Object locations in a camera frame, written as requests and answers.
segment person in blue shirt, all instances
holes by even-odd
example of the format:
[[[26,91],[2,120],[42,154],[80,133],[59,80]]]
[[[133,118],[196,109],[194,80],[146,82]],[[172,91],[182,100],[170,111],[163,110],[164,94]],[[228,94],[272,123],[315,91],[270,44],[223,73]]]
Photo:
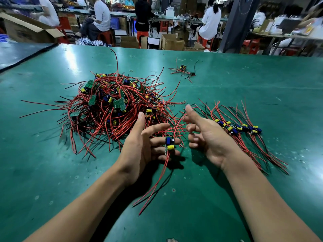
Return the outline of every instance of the person in blue shirt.
[[[124,0],[124,4],[126,6],[134,6],[135,5],[132,0]]]

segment left hand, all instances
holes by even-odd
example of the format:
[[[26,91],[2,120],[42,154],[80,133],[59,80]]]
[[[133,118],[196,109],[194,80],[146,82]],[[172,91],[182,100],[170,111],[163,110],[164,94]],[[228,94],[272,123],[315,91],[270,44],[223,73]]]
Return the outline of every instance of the left hand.
[[[139,112],[138,119],[126,138],[120,156],[115,163],[126,174],[126,185],[134,184],[146,164],[151,160],[166,160],[165,147],[163,147],[165,138],[151,136],[158,131],[167,129],[170,125],[161,123],[143,130],[144,126],[145,115],[143,112]],[[180,142],[179,138],[175,139],[175,144],[178,145]],[[180,152],[175,150],[174,154],[180,155]]]

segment forearm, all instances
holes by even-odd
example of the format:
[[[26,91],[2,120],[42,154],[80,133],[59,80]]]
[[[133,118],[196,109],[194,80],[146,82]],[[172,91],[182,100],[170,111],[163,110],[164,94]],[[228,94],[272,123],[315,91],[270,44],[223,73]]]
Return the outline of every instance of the forearm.
[[[224,173],[257,242],[320,241],[242,152]]]
[[[25,241],[89,241],[115,198],[125,188],[117,165]]]

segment hand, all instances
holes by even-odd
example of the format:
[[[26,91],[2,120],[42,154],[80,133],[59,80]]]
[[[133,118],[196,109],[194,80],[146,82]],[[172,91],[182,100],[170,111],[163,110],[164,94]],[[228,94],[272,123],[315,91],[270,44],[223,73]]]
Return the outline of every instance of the hand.
[[[170,125],[161,123],[143,130],[144,126],[145,115],[143,112],[139,112],[138,119],[126,138],[120,156],[116,161],[120,170],[126,174],[127,185],[135,183],[146,164],[151,160],[166,160],[165,147],[163,147],[165,138],[151,137],[151,135],[166,130]],[[175,144],[180,144],[180,142],[179,138],[175,139]],[[175,150],[174,154],[180,155],[180,152]]]
[[[219,124],[215,121],[200,117],[190,105],[186,105],[186,114],[184,121],[189,124],[186,126],[190,148],[202,150],[206,157],[222,170],[225,168],[225,161],[237,154],[243,154],[243,151],[236,144]]]

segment right hand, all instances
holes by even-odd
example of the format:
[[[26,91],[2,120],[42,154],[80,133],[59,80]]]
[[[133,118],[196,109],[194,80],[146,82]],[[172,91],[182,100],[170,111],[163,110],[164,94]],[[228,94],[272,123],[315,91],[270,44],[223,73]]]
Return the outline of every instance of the right hand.
[[[243,151],[222,127],[215,121],[200,117],[190,105],[186,105],[184,121],[192,123],[186,126],[190,133],[189,147],[203,151],[206,157],[217,167],[224,170],[228,158],[235,159],[237,155],[243,155]]]

